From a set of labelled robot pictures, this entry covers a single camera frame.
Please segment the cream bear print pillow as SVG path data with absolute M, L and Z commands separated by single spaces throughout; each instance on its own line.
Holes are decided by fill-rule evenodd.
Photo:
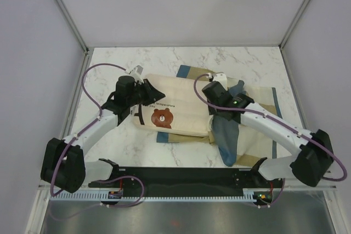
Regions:
M 156 74 L 145 76 L 165 97 L 134 110 L 137 128 L 190 136 L 207 136 L 210 130 L 208 106 L 194 92 L 194 81 Z

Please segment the blue beige checked pillowcase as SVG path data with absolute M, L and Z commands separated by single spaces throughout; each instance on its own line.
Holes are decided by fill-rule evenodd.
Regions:
M 245 84 L 243 80 L 230 77 L 227 80 L 231 95 L 246 94 L 267 111 L 280 118 L 282 117 L 276 88 L 249 85 Z M 227 121 L 218 116 L 212 118 L 210 127 L 211 131 L 203 137 L 158 132 L 156 142 L 205 142 L 215 144 L 218 146 L 222 162 L 227 167 L 233 165 L 253 167 L 261 158 L 278 157 L 277 142 L 253 128 L 238 124 L 235 121 Z

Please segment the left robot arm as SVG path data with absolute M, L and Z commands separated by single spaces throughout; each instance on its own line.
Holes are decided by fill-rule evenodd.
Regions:
M 85 183 L 99 180 L 108 187 L 116 186 L 120 174 L 113 170 L 113 163 L 108 159 L 85 162 L 85 155 L 105 134 L 119 126 L 134 106 L 148 106 L 163 98 L 165 94 L 147 79 L 137 82 L 131 76 L 120 77 L 115 91 L 88 124 L 63 139 L 49 140 L 41 179 L 69 193 L 76 192 Z

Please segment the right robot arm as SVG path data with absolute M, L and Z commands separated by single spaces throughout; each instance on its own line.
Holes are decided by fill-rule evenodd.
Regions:
M 263 187 L 275 179 L 297 179 L 316 187 L 333 163 L 331 140 L 327 132 L 315 133 L 296 128 L 282 118 L 270 113 L 243 93 L 232 96 L 219 82 L 212 81 L 202 89 L 216 114 L 269 137 L 290 156 L 261 158 L 252 168 L 251 182 Z

